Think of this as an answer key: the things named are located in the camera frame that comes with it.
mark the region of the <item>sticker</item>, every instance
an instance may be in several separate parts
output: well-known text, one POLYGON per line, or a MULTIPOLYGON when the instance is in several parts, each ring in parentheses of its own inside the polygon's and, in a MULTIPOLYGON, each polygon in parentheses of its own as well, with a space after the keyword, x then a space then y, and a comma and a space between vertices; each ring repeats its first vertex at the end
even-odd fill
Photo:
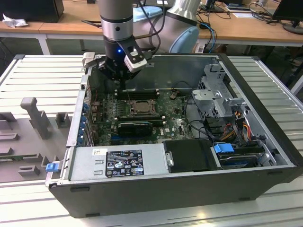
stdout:
POLYGON ((164 2, 164 5, 168 5, 169 4, 167 1, 157 0, 157 4, 163 5, 163 2, 164 2))
POLYGON ((105 173, 106 177, 144 175, 142 150, 106 152, 105 173))
POLYGON ((107 148, 93 149, 92 155, 105 155, 106 152, 107 152, 107 148))

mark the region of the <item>blue drive latch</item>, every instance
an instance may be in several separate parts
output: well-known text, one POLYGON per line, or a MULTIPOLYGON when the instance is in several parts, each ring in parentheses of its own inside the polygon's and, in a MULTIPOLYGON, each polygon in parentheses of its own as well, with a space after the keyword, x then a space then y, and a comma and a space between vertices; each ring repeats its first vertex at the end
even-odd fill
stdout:
POLYGON ((46 172, 58 172, 59 171, 59 163, 48 163, 46 165, 46 172))
POLYGON ((214 145, 216 154, 218 153, 233 153, 235 152, 230 143, 218 143, 214 145))

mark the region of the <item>green circuit board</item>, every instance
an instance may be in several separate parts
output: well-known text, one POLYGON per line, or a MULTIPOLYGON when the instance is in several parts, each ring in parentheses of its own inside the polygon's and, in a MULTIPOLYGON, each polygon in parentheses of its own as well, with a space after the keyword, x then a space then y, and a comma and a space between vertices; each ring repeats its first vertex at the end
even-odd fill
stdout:
POLYGON ((170 95, 171 92, 160 91, 157 99, 150 100, 117 100, 114 95, 104 95, 100 100, 100 121, 96 122, 98 145, 148 144, 162 143, 164 140, 193 139, 193 134, 183 115, 186 99, 184 96, 171 99, 170 95), (134 112, 137 112, 139 116, 143 114, 146 119, 138 119, 139 116, 136 116, 134 112), (128 122, 152 122, 152 135, 148 137, 120 137, 117 128, 120 123, 124 122, 124 119, 127 119, 128 122))

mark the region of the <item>motherboard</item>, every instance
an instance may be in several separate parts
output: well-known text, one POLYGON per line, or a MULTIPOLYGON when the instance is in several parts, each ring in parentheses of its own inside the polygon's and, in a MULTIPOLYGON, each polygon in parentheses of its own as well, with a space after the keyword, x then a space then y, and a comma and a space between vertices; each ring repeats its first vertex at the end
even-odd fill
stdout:
POLYGON ((92 111, 95 145, 149 144, 194 138, 184 118, 185 96, 154 90, 103 94, 98 100, 92 111))

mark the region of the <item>computer case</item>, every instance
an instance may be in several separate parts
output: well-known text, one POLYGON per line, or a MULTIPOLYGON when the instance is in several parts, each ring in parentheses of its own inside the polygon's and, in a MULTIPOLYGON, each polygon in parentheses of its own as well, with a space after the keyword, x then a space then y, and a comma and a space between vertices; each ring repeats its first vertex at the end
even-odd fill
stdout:
POLYGON ((26 21, 57 23, 63 14, 62 0, 1 0, 0 16, 26 21))

